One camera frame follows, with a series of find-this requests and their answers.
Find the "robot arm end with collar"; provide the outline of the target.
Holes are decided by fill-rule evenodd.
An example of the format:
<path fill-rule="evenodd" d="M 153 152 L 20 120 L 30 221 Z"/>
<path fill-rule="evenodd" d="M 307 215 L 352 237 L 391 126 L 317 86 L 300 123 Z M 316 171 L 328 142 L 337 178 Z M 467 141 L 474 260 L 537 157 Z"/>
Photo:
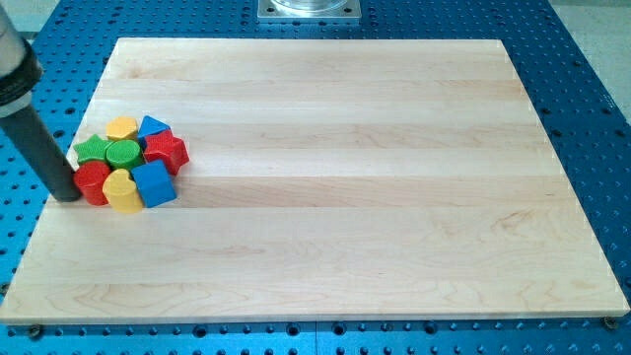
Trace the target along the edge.
<path fill-rule="evenodd" d="M 9 116 L 31 103 L 32 89 L 42 68 L 29 42 L 16 30 L 1 8 L 1 116 Z"/>

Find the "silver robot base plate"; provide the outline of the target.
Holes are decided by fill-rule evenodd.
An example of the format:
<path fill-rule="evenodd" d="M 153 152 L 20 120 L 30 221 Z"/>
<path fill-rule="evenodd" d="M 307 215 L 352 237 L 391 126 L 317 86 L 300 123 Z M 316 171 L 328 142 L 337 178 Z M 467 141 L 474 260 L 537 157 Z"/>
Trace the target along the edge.
<path fill-rule="evenodd" d="M 258 0 L 259 20 L 359 20 L 359 0 Z"/>

